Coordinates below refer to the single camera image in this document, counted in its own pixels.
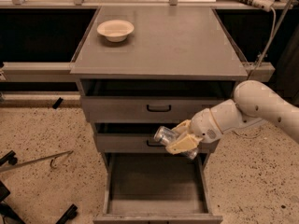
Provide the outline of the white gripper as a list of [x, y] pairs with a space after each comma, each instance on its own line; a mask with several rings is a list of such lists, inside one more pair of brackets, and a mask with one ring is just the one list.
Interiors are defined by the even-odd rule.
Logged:
[[196, 113], [191, 120], [185, 119], [172, 131], [180, 136], [166, 146], [170, 154], [187, 152], [197, 148], [200, 142], [213, 143], [222, 137], [222, 131], [208, 108]]

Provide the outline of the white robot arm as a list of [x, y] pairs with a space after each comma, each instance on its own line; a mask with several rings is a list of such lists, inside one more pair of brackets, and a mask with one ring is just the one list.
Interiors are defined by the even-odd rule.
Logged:
[[299, 108], [284, 101], [263, 83], [247, 80], [235, 87], [232, 99], [206, 108], [174, 128], [178, 138], [167, 145], [166, 150], [171, 154], [193, 150], [200, 143], [212, 143], [225, 133], [255, 125], [261, 119], [278, 126], [299, 142]]

